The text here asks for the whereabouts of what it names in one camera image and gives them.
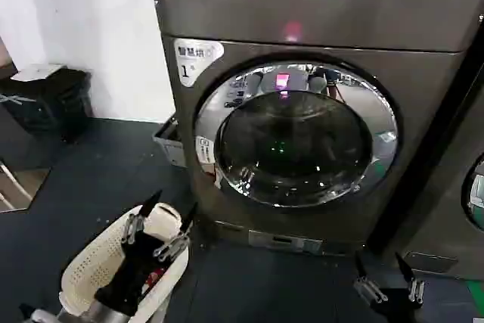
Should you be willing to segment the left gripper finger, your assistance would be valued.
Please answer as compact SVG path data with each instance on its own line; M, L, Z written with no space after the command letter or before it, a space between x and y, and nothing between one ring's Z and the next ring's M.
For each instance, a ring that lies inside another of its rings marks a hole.
M153 257L159 262L173 262L177 256L189 245L189 233L194 224L194 218L197 214L197 204L193 205L186 217L181 221L178 233L158 247L153 252Z
M144 230L144 221L150 215L156 204L158 203L163 190L155 192L152 196L146 199L141 205L141 209L137 214L129 214L125 223L123 235L121 238L122 244L134 244L138 232Z

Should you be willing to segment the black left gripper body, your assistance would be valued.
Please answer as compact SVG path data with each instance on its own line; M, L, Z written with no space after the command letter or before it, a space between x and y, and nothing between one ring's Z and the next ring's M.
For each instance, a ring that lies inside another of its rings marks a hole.
M150 274L166 271L166 267L154 256L154 251L162 245L161 240L144 232L137 233L135 243L121 244L124 259L112 280L96 291L95 299L116 312L134 316Z

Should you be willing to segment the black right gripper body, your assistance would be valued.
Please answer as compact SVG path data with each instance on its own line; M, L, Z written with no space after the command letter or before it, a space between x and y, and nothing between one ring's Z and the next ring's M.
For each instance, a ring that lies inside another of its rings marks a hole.
M387 300L373 301L372 309L389 323L414 323L417 306L409 299L407 290L383 290Z

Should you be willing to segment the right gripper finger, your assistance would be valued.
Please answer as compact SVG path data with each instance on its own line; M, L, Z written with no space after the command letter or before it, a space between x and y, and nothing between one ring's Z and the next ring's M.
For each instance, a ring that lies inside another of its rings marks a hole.
M395 257L399 270L408 285L408 299L416 309L419 309L424 302L424 281L416 278L410 265L406 263L399 253L395 253Z
M357 270L357 278L353 283L353 287L358 295L369 305L381 304L384 302L384 294L378 285L368 278L367 271L359 253L355 254L355 267Z

